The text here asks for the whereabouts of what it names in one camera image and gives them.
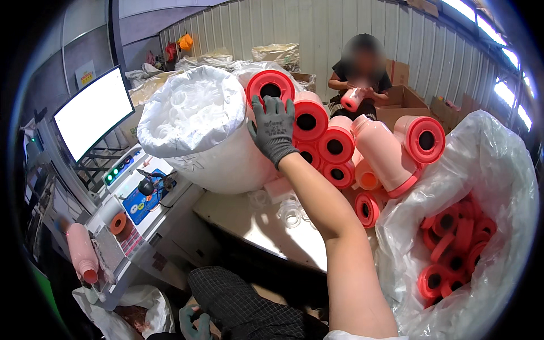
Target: clear plastic bag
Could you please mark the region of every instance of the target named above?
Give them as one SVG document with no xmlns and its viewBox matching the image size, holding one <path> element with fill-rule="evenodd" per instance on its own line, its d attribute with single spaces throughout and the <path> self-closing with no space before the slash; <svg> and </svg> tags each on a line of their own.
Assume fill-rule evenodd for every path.
<svg viewBox="0 0 544 340">
<path fill-rule="evenodd" d="M 469 191 L 497 233 L 469 284 L 423 309 L 417 277 L 430 264 L 419 224 Z M 510 299 L 527 261 L 538 212 L 536 176 L 519 136 L 489 113 L 469 114 L 448 136 L 442 158 L 428 166 L 408 196 L 391 200 L 376 223 L 376 268 L 384 296 L 410 338 L 479 338 Z"/>
</svg>

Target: computer monitor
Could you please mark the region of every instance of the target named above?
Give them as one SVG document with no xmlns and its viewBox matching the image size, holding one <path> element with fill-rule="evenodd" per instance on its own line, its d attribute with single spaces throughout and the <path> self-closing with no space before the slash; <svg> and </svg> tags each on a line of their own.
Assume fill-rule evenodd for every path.
<svg viewBox="0 0 544 340">
<path fill-rule="evenodd" d="M 54 120 L 73 159 L 79 162 L 132 113 L 134 106 L 116 66 L 76 93 L 55 113 Z"/>
</svg>

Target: gray work glove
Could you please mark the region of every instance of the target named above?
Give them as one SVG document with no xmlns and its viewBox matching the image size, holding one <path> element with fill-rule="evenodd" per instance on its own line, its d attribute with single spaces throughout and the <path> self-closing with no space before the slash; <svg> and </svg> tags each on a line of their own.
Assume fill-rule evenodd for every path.
<svg viewBox="0 0 544 340">
<path fill-rule="evenodd" d="M 180 309 L 180 328 L 181 334 L 187 340 L 213 340 L 209 331 L 209 315 L 204 313 L 199 318 L 199 330 L 196 330 L 191 322 L 196 311 L 200 309 L 199 305 L 190 305 Z"/>
<path fill-rule="evenodd" d="M 251 98 L 257 126 L 248 121 L 248 129 L 255 145 L 268 159 L 277 165 L 280 160 L 293 152 L 299 152 L 293 146 L 293 123 L 295 122 L 295 106 L 291 99 L 287 100 L 287 112 L 281 99 L 265 96 L 264 105 L 256 95 Z"/>
</svg>

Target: white table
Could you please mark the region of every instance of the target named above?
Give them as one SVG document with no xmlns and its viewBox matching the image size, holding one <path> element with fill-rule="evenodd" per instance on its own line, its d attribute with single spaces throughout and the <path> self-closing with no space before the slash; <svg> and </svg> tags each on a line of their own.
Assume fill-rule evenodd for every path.
<svg viewBox="0 0 544 340">
<path fill-rule="evenodd" d="M 327 256 L 321 234 L 304 220 L 285 228 L 276 216 L 279 204 L 260 210 L 250 207 L 247 194 L 222 195 L 206 192 L 193 211 L 207 222 L 273 255 L 326 273 Z M 378 243 L 374 228 L 367 229 L 371 248 Z"/>
</svg>

